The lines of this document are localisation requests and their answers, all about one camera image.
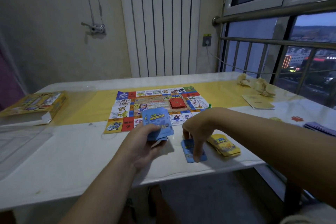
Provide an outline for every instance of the yellow paper booklet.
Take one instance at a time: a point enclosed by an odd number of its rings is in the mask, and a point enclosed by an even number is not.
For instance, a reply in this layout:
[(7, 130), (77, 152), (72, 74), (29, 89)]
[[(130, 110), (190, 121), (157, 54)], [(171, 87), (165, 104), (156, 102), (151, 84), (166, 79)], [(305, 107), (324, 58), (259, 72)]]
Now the yellow paper booklet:
[(49, 124), (66, 98), (65, 91), (29, 94), (0, 112), (0, 126)]
[(261, 95), (242, 95), (242, 97), (253, 109), (274, 109), (274, 105)]
[(225, 157), (236, 156), (240, 154), (240, 149), (228, 140), (225, 135), (214, 134), (207, 141), (215, 147), (218, 154)]

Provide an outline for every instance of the right arm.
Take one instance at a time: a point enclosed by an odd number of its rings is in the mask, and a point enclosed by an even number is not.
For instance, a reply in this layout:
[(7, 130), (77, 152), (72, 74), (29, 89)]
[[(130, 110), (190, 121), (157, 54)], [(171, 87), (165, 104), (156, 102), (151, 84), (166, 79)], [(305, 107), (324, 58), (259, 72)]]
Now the right arm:
[(336, 207), (336, 138), (227, 108), (211, 108), (183, 124), (198, 162), (203, 143), (221, 130), (318, 199)]

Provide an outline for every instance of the pokemon board game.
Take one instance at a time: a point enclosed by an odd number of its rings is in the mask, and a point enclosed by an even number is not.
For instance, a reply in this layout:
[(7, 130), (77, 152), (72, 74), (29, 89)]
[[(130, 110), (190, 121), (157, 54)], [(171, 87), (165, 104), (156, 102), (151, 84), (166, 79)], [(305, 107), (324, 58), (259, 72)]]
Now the pokemon board game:
[(142, 90), (118, 91), (104, 134), (130, 131), (142, 122), (142, 112), (163, 107), (168, 110), (173, 126), (182, 125), (190, 117), (209, 107), (193, 86)]

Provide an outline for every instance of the power outlet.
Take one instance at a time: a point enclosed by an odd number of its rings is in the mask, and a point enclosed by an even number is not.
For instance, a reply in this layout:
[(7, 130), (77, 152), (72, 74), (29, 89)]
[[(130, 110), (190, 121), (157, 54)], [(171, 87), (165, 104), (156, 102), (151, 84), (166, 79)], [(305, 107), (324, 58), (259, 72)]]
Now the power outlet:
[(202, 46), (211, 46), (211, 34), (204, 34)]

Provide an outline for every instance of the yellow table runner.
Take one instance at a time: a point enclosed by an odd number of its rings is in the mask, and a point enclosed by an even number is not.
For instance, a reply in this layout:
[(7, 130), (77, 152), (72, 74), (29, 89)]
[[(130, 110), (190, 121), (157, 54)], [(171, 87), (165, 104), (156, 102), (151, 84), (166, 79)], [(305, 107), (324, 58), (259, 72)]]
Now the yellow table runner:
[[(242, 95), (258, 94), (257, 91), (252, 88), (237, 85), (236, 80), (187, 83), (168, 86), (162, 85), (156, 87), (146, 86), (128, 89), (100, 90), (95, 92), (67, 92), (68, 100), (53, 118), (51, 125), (61, 126), (108, 120), (118, 90), (122, 92), (130, 92), (185, 86), (194, 86), (197, 92), (204, 97), (208, 103), (212, 104), (212, 107), (230, 108), (248, 106), (249, 104), (242, 98)], [(270, 85), (270, 87), (275, 89), (276, 96), (274, 98), (265, 98), (269, 102), (281, 102), (303, 98), (298, 95), (293, 95), (276, 86)]]

